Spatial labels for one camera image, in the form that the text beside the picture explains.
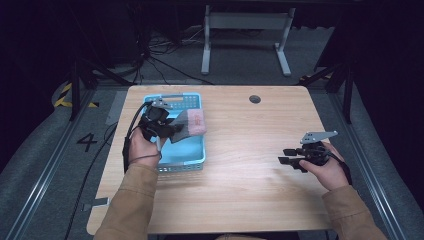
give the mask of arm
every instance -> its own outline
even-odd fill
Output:
[[[131,136],[129,159],[128,171],[95,239],[147,239],[158,179],[155,167],[160,154],[156,144],[145,140],[139,128]]]
[[[324,146],[344,161],[331,144],[324,143]],[[316,166],[304,160],[300,161],[300,165],[313,173],[318,181],[329,190],[322,198],[331,225],[341,240],[386,239],[375,225],[365,203],[356,190],[349,185],[342,168],[335,159],[330,158],[324,166]]]

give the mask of table top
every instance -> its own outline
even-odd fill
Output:
[[[308,131],[324,131],[308,90],[299,86],[135,86],[128,94],[97,198],[112,198],[122,178],[122,146],[146,95],[197,92],[207,125],[203,170],[160,173],[148,231],[152,234],[330,229],[311,173],[281,165],[283,149]],[[261,98],[258,104],[249,97]],[[92,209],[87,231],[107,206]]]

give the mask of right hand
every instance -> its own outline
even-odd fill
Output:
[[[130,150],[129,150],[130,165],[134,163],[138,163],[138,164],[148,165],[153,168],[157,167],[160,161],[160,153],[158,152],[156,143],[147,141],[143,137],[143,133],[139,127],[134,129],[130,139],[131,139]],[[165,144],[166,139],[167,138],[160,139],[162,146]]]
[[[330,150],[332,153],[334,153],[334,155],[336,155],[344,162],[343,157],[339,154],[333,145],[325,142],[323,142],[323,144],[326,149]],[[301,160],[299,164],[304,169],[314,174],[322,186],[329,191],[349,185],[342,167],[339,165],[337,160],[332,157],[330,157],[328,162],[323,166],[317,166],[305,160]]]

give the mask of forearm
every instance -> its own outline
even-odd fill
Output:
[[[330,191],[323,196],[331,225],[340,240],[386,239],[371,213],[352,186]]]
[[[147,239],[157,179],[155,169],[131,164],[95,239]]]

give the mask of wrist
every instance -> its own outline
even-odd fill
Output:
[[[154,154],[154,155],[140,156],[140,157],[130,159],[129,165],[142,164],[142,165],[156,168],[161,158],[162,158],[162,154],[158,152],[157,154]]]
[[[349,186],[349,183],[347,182],[347,180],[339,180],[339,181],[335,181],[335,182],[332,182],[331,184],[327,185],[326,188],[329,191],[333,191],[335,189],[346,187],[346,186]]]

